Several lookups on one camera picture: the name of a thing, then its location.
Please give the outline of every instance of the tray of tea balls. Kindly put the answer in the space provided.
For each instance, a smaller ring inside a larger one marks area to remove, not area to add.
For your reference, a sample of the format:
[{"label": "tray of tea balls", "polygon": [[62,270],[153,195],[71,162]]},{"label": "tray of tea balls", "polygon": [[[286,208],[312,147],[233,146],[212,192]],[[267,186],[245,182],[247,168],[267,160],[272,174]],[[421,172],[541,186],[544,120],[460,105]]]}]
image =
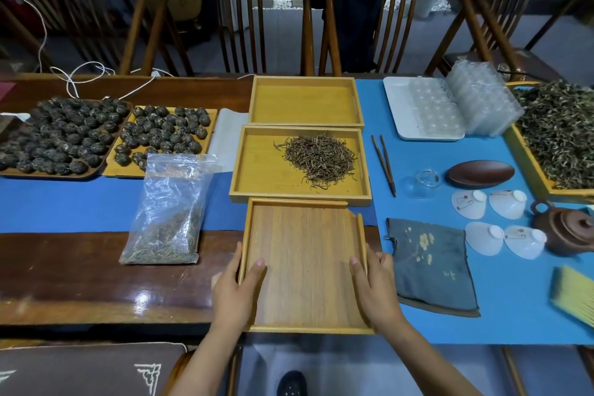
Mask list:
[{"label": "tray of tea balls", "polygon": [[133,107],[103,175],[144,178],[150,153],[206,153],[218,110],[210,108]]},{"label": "tray of tea balls", "polygon": [[3,135],[0,175],[85,179],[102,168],[132,109],[129,102],[53,97]]}]

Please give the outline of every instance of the tea tweezers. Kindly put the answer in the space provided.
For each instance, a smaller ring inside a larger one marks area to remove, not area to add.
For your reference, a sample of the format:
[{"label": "tea tweezers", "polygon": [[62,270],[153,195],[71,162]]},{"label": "tea tweezers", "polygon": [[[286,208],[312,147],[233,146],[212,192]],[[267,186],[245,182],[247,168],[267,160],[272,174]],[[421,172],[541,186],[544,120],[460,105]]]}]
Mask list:
[{"label": "tea tweezers", "polygon": [[380,159],[381,167],[384,170],[385,177],[388,180],[388,186],[390,187],[392,196],[396,197],[396,185],[394,185],[394,177],[392,177],[392,169],[390,168],[390,158],[388,157],[388,149],[385,148],[384,137],[380,135],[381,145],[385,155],[385,162],[384,158],[381,155],[380,149],[375,142],[375,138],[373,135],[371,135],[371,140],[373,141],[375,152],[377,152],[377,156]]}]

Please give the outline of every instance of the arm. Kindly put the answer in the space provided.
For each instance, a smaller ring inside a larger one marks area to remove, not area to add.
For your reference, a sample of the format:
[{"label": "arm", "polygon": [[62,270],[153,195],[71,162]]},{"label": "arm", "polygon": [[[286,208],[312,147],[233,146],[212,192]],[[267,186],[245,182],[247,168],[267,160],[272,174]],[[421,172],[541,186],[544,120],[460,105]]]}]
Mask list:
[{"label": "arm", "polygon": [[369,246],[368,275],[351,257],[351,272],[361,307],[378,333],[398,354],[424,395],[480,396],[480,392],[434,350],[400,310],[390,254],[374,253]]},{"label": "arm", "polygon": [[221,379],[243,328],[252,312],[254,290],[264,272],[264,260],[258,259],[241,285],[235,275],[241,260],[241,243],[225,272],[213,277],[214,319],[204,340],[200,342],[171,396],[212,396]]}]

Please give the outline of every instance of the white paper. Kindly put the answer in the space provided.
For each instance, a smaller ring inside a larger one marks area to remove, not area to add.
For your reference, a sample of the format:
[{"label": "white paper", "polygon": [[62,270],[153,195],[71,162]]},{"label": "white paper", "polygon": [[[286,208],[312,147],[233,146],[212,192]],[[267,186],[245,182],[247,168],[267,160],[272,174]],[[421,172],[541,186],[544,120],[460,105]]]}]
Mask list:
[{"label": "white paper", "polygon": [[209,146],[209,154],[217,156],[219,172],[233,172],[241,127],[247,123],[247,113],[237,113],[228,108],[219,111]]},{"label": "white paper", "polygon": [[16,116],[21,121],[25,122],[27,119],[31,117],[28,113],[0,113],[3,116]]}]

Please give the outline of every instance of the wooden table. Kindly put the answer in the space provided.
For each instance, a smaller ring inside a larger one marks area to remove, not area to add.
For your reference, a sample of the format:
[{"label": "wooden table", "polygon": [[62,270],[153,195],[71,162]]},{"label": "wooden table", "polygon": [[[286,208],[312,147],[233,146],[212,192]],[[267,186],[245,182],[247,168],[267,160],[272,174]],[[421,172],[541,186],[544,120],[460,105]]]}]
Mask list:
[{"label": "wooden table", "polygon": [[[102,77],[78,88],[82,98],[116,97],[147,79]],[[13,81],[17,86],[0,101],[0,111],[26,112],[37,101],[66,95],[65,83],[55,77]],[[251,77],[162,77],[127,100],[247,112],[251,88]],[[365,235],[373,249],[381,249],[377,227],[366,227]],[[243,231],[202,232],[197,265],[122,266],[127,232],[0,235],[0,324],[210,322],[210,279],[225,268],[242,237]]]}]

